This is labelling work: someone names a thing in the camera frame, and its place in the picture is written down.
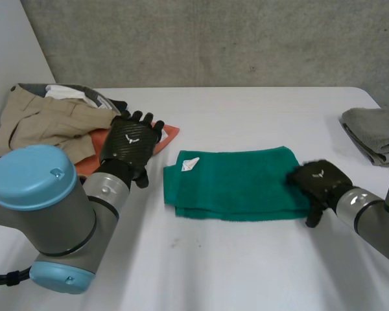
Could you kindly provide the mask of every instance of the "orange cloth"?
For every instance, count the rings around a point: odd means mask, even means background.
[[[154,154],[158,154],[160,151],[162,151],[180,131],[179,128],[175,128],[170,125],[164,125],[163,129],[167,133],[168,137],[156,145],[154,148]],[[95,130],[89,133],[92,138],[95,155],[87,157],[75,165],[77,168],[77,174],[79,176],[89,176],[99,167],[99,155],[108,132],[109,130]]]

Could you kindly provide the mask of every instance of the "blue cap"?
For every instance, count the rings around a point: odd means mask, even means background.
[[[29,276],[37,285],[68,294],[82,294],[95,278],[95,274],[87,270],[45,261],[35,261]]]
[[[37,144],[0,158],[0,205],[34,211],[58,203],[77,182],[75,166],[59,148]]]

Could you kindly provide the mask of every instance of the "cable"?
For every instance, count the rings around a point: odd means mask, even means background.
[[[18,285],[21,281],[29,279],[30,268],[23,271],[12,271],[7,274],[0,275],[0,285],[14,286]]]

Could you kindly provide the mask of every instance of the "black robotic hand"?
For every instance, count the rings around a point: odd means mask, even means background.
[[[296,167],[287,175],[287,182],[298,186],[310,199],[311,209],[306,224],[311,228],[318,225],[324,210],[330,207],[336,211],[341,196],[355,188],[341,170],[326,160]]]
[[[145,188],[148,186],[145,166],[153,155],[155,145],[161,139],[164,122],[158,121],[151,126],[153,114],[147,113],[141,121],[142,116],[141,111],[134,112],[132,116],[125,111],[112,120],[111,130],[101,150],[100,161],[106,163],[108,170],[120,171],[121,179],[127,179],[123,176],[131,175],[138,187]]]

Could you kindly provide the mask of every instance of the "white label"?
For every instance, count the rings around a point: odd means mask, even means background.
[[[166,131],[164,130],[164,128],[162,128],[160,142],[164,141],[166,138],[168,138],[168,135],[167,135]]]
[[[200,160],[199,157],[196,157],[196,158],[194,158],[192,160],[184,160],[183,161],[183,165],[182,165],[182,172],[186,172],[188,170],[192,170],[199,160]]]
[[[100,95],[98,95],[97,100],[101,103],[101,106],[98,107],[99,109],[112,109],[111,105]]]

